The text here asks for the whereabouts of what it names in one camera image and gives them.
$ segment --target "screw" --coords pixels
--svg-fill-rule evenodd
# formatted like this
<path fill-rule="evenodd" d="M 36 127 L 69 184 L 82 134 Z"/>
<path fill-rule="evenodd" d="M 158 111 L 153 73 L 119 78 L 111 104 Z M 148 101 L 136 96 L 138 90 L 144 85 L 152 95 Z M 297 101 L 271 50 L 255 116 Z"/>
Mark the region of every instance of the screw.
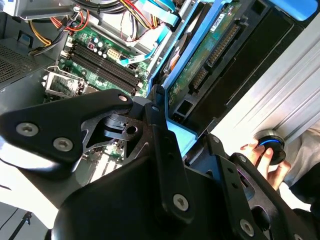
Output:
<path fill-rule="evenodd" d="M 187 211 L 189 208 L 188 200 L 178 193 L 173 196 L 173 204 L 183 212 Z"/>
<path fill-rule="evenodd" d="M 159 108 L 157 108 L 156 106 L 152 106 L 152 109 L 155 110 L 156 112 L 159 112 Z"/>
<path fill-rule="evenodd" d="M 219 141 L 219 138 L 217 138 L 216 136 L 213 136 L 213 140 L 218 144 L 220 141 Z"/>
<path fill-rule="evenodd" d="M 39 132 L 39 128 L 30 122 L 22 122 L 18 124 L 15 130 L 18 134 L 21 134 L 25 137 L 33 137 Z"/>
<path fill-rule="evenodd" d="M 242 162 L 244 162 L 244 163 L 247 162 L 247 159 L 246 159 L 244 156 L 241 156 L 241 155 L 240 155 L 239 158 L 241 159 Z"/>
<path fill-rule="evenodd" d="M 298 234 L 295 234 L 295 235 L 294 235 L 294 239 L 295 239 L 295 240 L 303 240 L 303 238 L 300 237 Z"/>
<path fill-rule="evenodd" d="M 53 146 L 61 152 L 69 152 L 74 147 L 74 144 L 68 138 L 58 137 L 53 141 Z"/>
<path fill-rule="evenodd" d="M 241 226 L 242 230 L 246 234 L 248 234 L 248 236 L 253 237 L 255 235 L 254 228 L 251 226 L 251 224 L 247 220 L 241 219 L 240 226 Z"/>
<path fill-rule="evenodd" d="M 119 95 L 119 99 L 121 101 L 124 101 L 124 102 L 128 101 L 128 99 L 125 96 L 122 96 L 122 95 Z"/>

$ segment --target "hand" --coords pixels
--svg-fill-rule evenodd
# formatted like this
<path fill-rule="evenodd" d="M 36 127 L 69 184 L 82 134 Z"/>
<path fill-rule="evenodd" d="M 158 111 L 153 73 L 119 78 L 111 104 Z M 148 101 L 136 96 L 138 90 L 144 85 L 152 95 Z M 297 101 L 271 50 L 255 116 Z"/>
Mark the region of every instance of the hand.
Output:
<path fill-rule="evenodd" d="M 269 172 L 269 165 L 274 151 L 272 148 L 268 148 L 265 151 L 265 146 L 261 145 L 257 147 L 257 145 L 258 141 L 254 139 L 250 144 L 241 147 L 240 153 L 245 155 L 250 162 L 256 166 L 259 173 L 262 174 L 262 176 L 269 182 L 274 190 L 278 190 L 280 184 L 283 182 L 285 176 L 289 172 L 291 165 L 287 161 L 283 161 L 278 165 L 276 170 Z"/>

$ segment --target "yellow wire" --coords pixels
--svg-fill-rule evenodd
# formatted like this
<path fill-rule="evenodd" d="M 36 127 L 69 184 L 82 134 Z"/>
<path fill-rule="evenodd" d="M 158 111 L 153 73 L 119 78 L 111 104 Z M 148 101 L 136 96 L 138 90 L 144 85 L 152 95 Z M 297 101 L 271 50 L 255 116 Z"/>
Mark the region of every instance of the yellow wire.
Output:
<path fill-rule="evenodd" d="M 141 17 L 133 11 L 123 0 L 120 0 L 120 2 L 124 5 L 124 7 L 138 20 L 138 22 L 146 29 L 150 29 L 151 27 L 147 26 L 145 22 L 141 19 Z"/>
<path fill-rule="evenodd" d="M 35 36 L 44 44 L 45 47 L 51 45 L 51 41 L 46 39 L 45 37 L 41 36 L 40 33 L 37 32 L 37 30 L 34 27 L 34 24 L 32 21 L 30 21 L 31 29 L 33 30 Z"/>
<path fill-rule="evenodd" d="M 154 26 L 158 27 L 158 19 L 156 16 L 153 16 L 153 22 L 154 22 Z"/>

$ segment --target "green circuit board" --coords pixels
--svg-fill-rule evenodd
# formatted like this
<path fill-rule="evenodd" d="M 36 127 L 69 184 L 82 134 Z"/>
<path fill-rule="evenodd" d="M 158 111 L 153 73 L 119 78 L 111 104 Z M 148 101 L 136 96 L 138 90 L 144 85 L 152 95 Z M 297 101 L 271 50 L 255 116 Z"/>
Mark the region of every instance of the green circuit board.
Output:
<path fill-rule="evenodd" d="M 168 91 L 168 105 L 173 107 L 179 103 L 181 95 L 185 95 L 189 91 L 189 84 L 194 79 L 195 75 L 202 67 L 206 59 L 210 56 L 214 47 L 218 44 L 219 40 L 225 33 L 234 15 L 240 8 L 241 3 L 234 2 L 228 4 L 217 19 L 213 23 L 210 31 L 204 37 L 203 41 L 179 75 L 177 80 Z"/>
<path fill-rule="evenodd" d="M 93 43 L 94 38 L 97 38 L 99 40 L 99 42 L 103 43 L 103 48 L 106 51 L 108 49 L 114 49 L 114 50 L 118 51 L 121 55 L 125 56 L 126 58 L 135 57 L 132 53 L 123 49 L 121 46 L 115 44 L 114 42 L 106 39 L 103 36 L 98 35 L 95 31 L 91 30 L 89 27 L 86 27 L 82 31 L 76 32 L 72 36 L 73 41 L 77 42 L 78 44 L 83 45 L 86 48 L 88 47 L 89 43 Z M 148 64 L 146 62 L 142 61 L 142 62 L 136 63 L 136 68 L 133 70 L 127 66 L 122 66 L 122 65 L 118 64 L 114 59 L 110 58 L 109 56 L 107 56 L 107 59 L 112 61 L 113 63 L 119 65 L 124 71 L 131 73 L 133 76 L 136 76 L 140 80 L 142 86 L 136 92 L 136 94 L 135 94 L 136 96 L 142 96 L 142 97 L 147 96 L 147 94 L 148 94 L 148 80 L 146 79 L 146 77 L 148 75 L 148 71 L 147 71 Z M 76 64 L 72 60 L 67 60 L 65 58 L 61 58 L 59 65 L 61 67 L 65 67 L 65 66 L 68 67 L 71 74 L 75 74 L 75 75 L 82 77 L 82 78 L 85 77 L 89 86 L 95 88 L 96 90 L 103 91 L 103 90 L 107 90 L 107 89 L 118 89 L 118 90 L 123 91 L 125 94 L 127 94 L 129 96 L 131 95 L 131 93 L 126 92 L 125 90 L 121 89 L 120 87 L 116 86 L 115 84 L 112 84 L 107 79 L 103 79 L 103 78 L 97 76 L 96 74 L 92 73 L 91 71 L 87 70 L 86 68 L 82 67 L 81 65 Z"/>

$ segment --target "red wire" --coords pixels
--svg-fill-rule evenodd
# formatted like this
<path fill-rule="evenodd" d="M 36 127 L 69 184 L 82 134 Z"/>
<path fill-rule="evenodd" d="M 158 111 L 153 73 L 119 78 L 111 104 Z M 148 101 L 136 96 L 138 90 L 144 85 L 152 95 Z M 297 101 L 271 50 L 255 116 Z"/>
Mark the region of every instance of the red wire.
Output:
<path fill-rule="evenodd" d="M 140 14 L 144 20 L 149 24 L 151 29 L 155 29 L 155 27 L 147 20 L 147 18 L 140 12 L 140 10 L 130 1 L 130 0 L 124 0 L 127 4 L 129 4 L 138 14 Z"/>
<path fill-rule="evenodd" d="M 81 25 L 83 24 L 83 22 L 84 22 L 84 15 L 83 15 L 83 13 L 80 12 L 80 15 L 81 15 L 81 22 L 80 22 L 80 24 L 78 24 L 75 28 L 67 26 L 65 29 L 66 29 L 66 30 L 69 30 L 69 31 L 73 31 L 73 32 L 78 32 L 78 31 L 83 30 L 83 29 L 88 25 L 88 23 L 89 23 L 90 12 L 89 12 L 88 10 L 86 11 L 86 20 L 85 20 L 85 23 L 84 23 L 84 25 L 83 25 L 81 28 L 78 28 L 78 27 L 81 26 Z M 61 23 L 58 19 L 56 19 L 55 17 L 51 17 L 50 19 L 51 19 L 52 23 L 53 23 L 57 28 L 60 28 L 60 27 L 62 26 L 62 23 Z"/>

